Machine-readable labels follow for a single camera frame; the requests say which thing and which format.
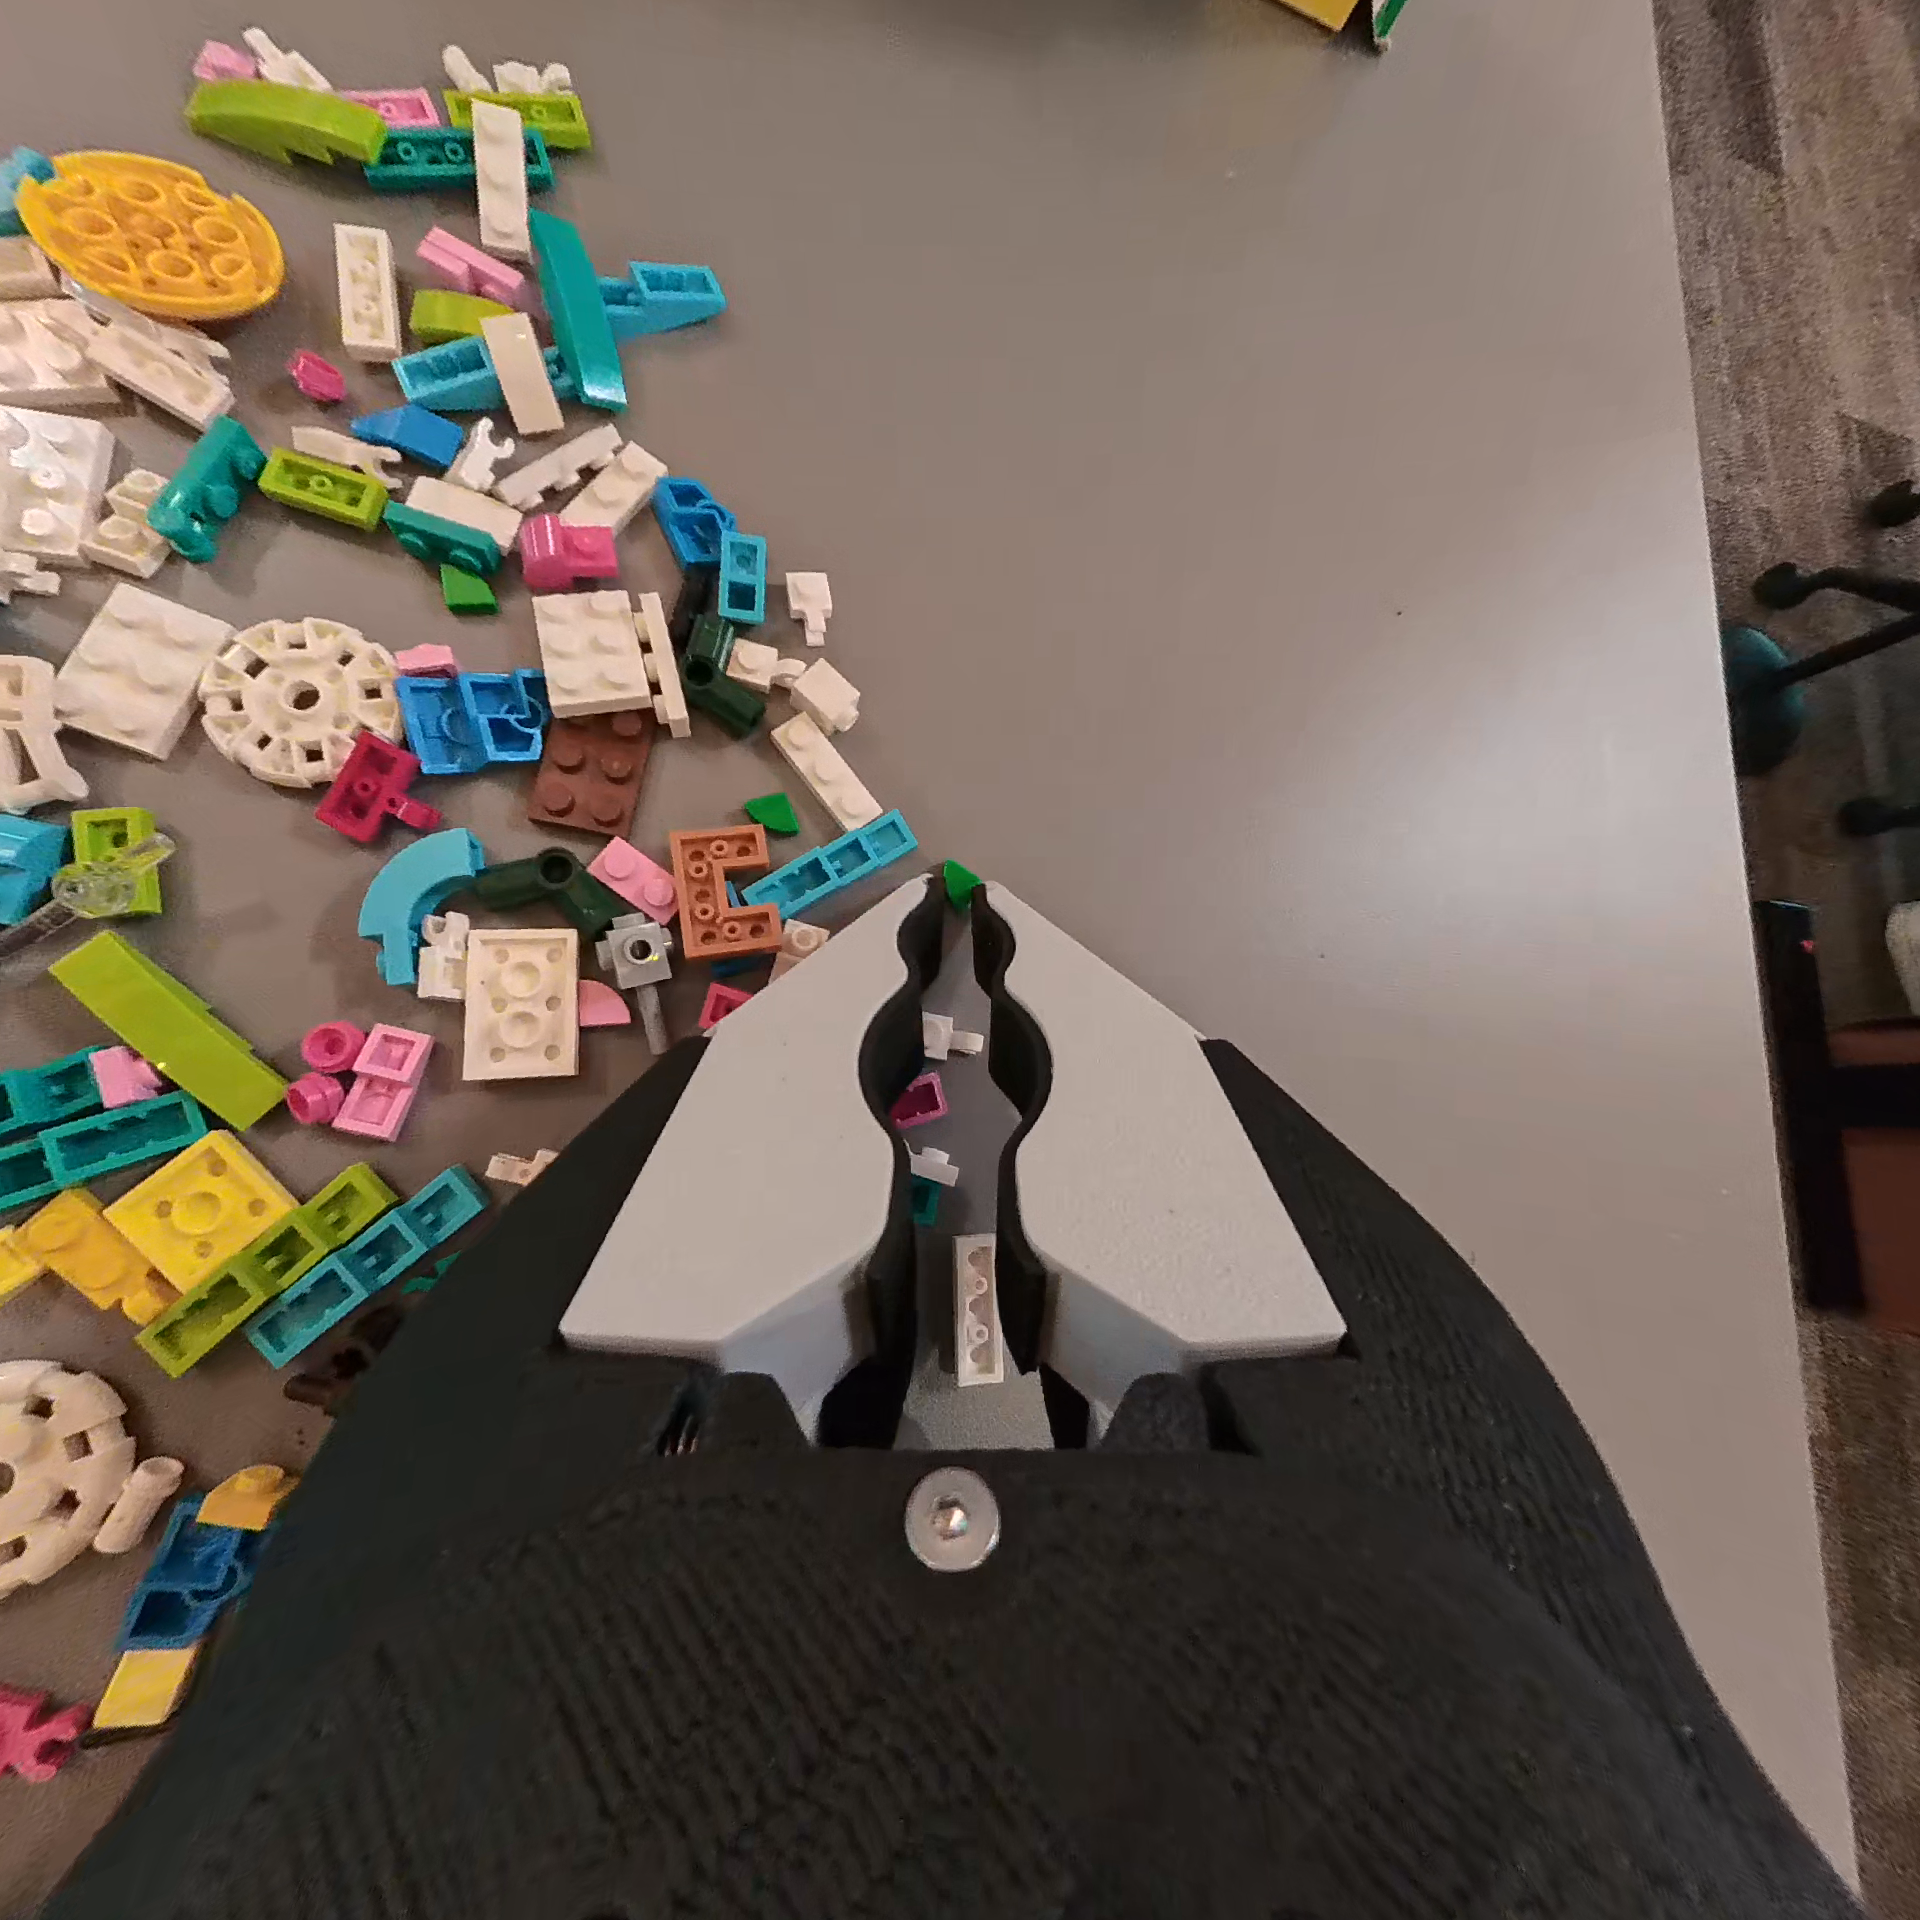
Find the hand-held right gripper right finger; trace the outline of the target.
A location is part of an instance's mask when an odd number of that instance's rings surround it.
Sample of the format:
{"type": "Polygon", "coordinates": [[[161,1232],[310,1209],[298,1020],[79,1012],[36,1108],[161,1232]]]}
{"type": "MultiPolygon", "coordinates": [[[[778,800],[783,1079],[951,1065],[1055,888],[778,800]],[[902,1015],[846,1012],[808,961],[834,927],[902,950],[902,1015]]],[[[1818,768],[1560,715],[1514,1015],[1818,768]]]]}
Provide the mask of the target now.
{"type": "Polygon", "coordinates": [[[1213,1047],[1000,883],[968,907],[994,1161],[996,1305],[1050,1446],[1085,1446],[1143,1378],[1327,1360],[1345,1319],[1213,1047]]]}

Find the black office chair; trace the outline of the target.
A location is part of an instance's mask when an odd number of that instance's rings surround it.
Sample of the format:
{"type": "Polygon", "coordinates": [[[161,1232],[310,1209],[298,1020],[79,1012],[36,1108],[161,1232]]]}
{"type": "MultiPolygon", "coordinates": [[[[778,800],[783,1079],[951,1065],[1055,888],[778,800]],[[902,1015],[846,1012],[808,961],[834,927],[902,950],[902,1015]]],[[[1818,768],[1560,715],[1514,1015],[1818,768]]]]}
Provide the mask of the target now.
{"type": "Polygon", "coordinates": [[[1749,624],[1719,626],[1721,687],[1735,775],[1741,780],[1768,777],[1793,754],[1808,724],[1808,683],[1918,639],[1916,579],[1897,579],[1869,567],[1806,570],[1784,561],[1765,570],[1751,585],[1757,607],[1773,614],[1800,608],[1824,592],[1889,610],[1893,617],[1809,656],[1790,656],[1773,639],[1749,624]]]}

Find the grey desk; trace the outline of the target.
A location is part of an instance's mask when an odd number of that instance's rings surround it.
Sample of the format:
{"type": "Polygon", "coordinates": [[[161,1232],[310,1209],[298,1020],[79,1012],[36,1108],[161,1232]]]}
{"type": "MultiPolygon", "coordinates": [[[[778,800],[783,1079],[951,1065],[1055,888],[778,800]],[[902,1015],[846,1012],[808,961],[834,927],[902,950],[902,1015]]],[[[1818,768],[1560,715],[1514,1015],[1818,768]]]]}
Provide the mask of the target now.
{"type": "Polygon", "coordinates": [[[847,923],[938,883],[918,1348],[828,1446],[560,1338],[708,1036],[433,1094],[431,1171],[562,1152],[44,1915],[1854,1915],[1644,6],[1420,70],[1265,6],[343,12],[560,57],[592,265],[726,287],[625,431],[832,576],[918,836],[847,923]],[[1046,1440],[949,857],[1239,1054],[1338,1355],[1046,1440]]]}

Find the pile of colourful bricks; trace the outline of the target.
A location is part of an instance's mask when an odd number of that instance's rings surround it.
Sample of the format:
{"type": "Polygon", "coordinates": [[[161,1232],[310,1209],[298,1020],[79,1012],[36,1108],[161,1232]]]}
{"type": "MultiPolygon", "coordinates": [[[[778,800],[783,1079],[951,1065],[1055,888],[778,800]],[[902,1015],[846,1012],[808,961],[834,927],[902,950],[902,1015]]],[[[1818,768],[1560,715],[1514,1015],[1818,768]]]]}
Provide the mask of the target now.
{"type": "Polygon", "coordinates": [[[762,543],[617,423],[617,345],[726,310],[705,268],[599,275],[551,199],[553,153],[592,134],[562,66],[446,49],[422,90],[335,92],[257,32],[207,47],[186,110],[277,163],[349,167],[367,192],[468,196],[473,240],[430,231],[400,323],[386,219],[330,233],[337,354],[397,380],[352,425],[263,442],[238,411],[225,327],[281,292],[266,215],[172,161],[86,151],[5,166],[5,610],[112,567],[60,664],[5,626],[5,1298],[56,1278],[128,1340],[136,1394],[53,1353],[5,1353],[5,1664],[72,1568],[126,1568],[106,1684],[74,1699],[5,1671],[5,1775],[53,1782],[94,1745],[154,1736],[256,1572],[297,1478],[205,1487],[140,1419],[239,1348],[335,1408],[352,1366],[421,1305],[488,1201],[464,1160],[394,1187],[356,1161],[313,1194],[257,1158],[290,1124],[389,1144],[433,1075],[466,1090],[567,1084],[586,1025],[666,1052],[655,984],[813,952],[786,876],[750,888],[760,816],[676,833],[660,866],[620,839],[654,732],[690,714],[750,735],[765,679],[733,681],[720,615],[762,615],[762,543]],[[356,937],[391,998],[461,1036],[333,1017],[298,1075],[250,1047],[128,937],[161,915],[172,823],[88,803],[65,737],[165,764],[189,727],[253,792],[313,800],[330,846],[389,820],[356,937]]]}

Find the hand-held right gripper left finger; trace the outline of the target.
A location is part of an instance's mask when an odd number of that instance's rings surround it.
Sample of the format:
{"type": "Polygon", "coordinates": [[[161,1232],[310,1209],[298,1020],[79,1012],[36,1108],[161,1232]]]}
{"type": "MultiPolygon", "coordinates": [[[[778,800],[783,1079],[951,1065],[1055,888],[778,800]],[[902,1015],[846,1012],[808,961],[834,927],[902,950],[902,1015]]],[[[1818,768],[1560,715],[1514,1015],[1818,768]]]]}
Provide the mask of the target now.
{"type": "Polygon", "coordinates": [[[720,1023],[560,1338],[768,1376],[818,1440],[890,1446],[918,1348],[912,1178],[890,1112],[920,1075],[937,974],[927,873],[720,1023]]]}

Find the dark wooden furniture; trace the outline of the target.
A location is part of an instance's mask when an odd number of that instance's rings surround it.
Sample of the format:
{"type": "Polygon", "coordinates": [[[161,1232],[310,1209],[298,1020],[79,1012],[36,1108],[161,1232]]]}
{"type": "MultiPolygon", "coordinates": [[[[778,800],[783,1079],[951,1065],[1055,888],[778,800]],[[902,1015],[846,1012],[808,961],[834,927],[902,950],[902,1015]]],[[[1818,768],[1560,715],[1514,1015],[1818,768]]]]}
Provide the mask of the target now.
{"type": "Polygon", "coordinates": [[[1815,912],[1751,907],[1802,1308],[1918,1335],[1918,1020],[1829,1026],[1815,912]]]}

